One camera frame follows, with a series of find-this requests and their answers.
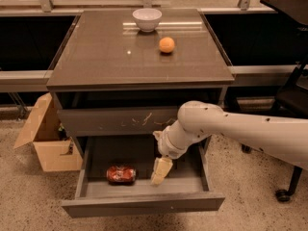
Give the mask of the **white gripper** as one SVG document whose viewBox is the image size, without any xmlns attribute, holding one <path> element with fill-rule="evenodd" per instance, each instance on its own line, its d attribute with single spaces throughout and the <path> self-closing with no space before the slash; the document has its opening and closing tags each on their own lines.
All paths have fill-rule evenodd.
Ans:
<svg viewBox="0 0 308 231">
<path fill-rule="evenodd" d="M 153 132 L 153 136 L 157 141 L 158 151 L 163 156 L 162 158 L 156 158 L 154 161 L 151 175 L 151 184 L 154 186 L 163 183 L 173 166 L 172 160 L 179 159 L 186 152 L 186 149 L 176 147 L 171 143 L 168 132 L 168 128 L 164 131 Z"/>
</svg>

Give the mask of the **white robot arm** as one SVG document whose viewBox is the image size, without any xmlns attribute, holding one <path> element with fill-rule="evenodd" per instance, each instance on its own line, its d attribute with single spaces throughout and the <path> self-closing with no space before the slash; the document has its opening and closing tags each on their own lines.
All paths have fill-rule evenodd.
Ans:
<svg viewBox="0 0 308 231">
<path fill-rule="evenodd" d="M 151 184 L 163 183 L 173 161 L 188 148 L 212 135 L 223 135 L 274 158 L 308 169 L 308 120 L 269 115 L 227 113 L 221 107 L 199 101 L 183 104 L 177 120 L 153 133 L 161 154 L 155 160 Z"/>
</svg>

